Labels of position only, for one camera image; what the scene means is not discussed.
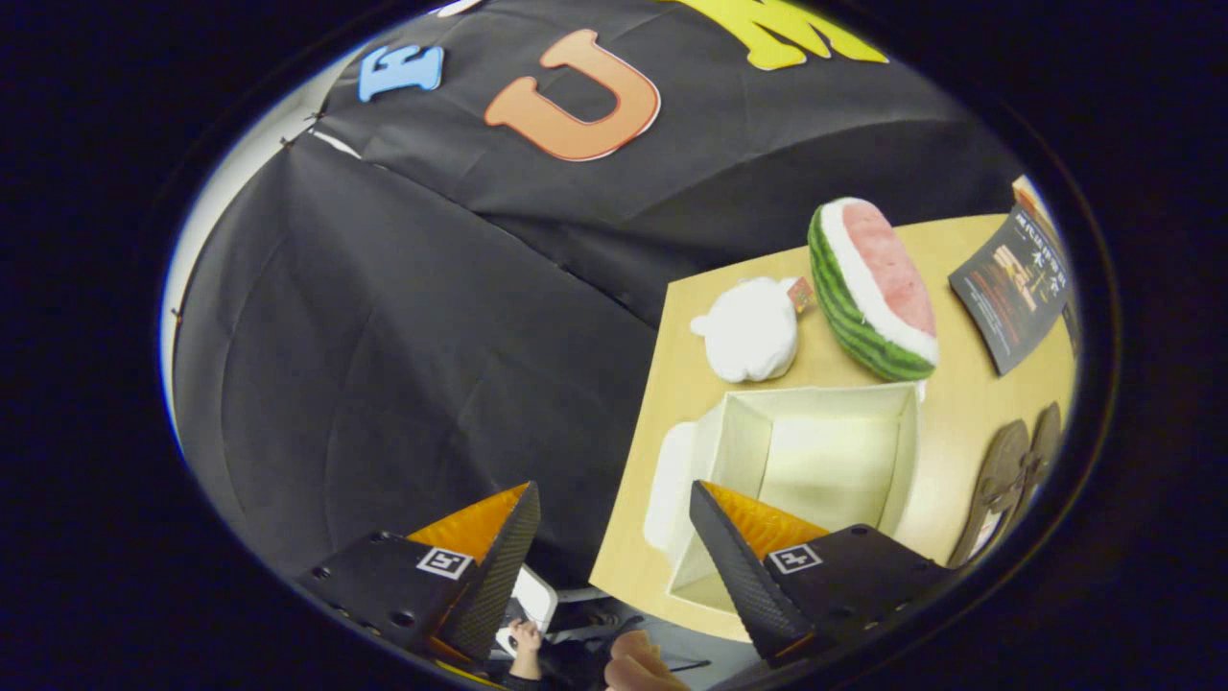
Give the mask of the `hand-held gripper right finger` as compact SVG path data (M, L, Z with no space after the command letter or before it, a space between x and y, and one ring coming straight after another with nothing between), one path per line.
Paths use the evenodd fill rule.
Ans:
M689 515L768 663L860 643L955 576L873 527L828 531L710 481L693 482Z

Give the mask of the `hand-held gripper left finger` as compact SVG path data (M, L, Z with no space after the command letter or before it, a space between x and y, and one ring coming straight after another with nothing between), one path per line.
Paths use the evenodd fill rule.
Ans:
M540 517L538 485L526 482L411 534L365 534L295 581L409 655L476 669L488 662Z

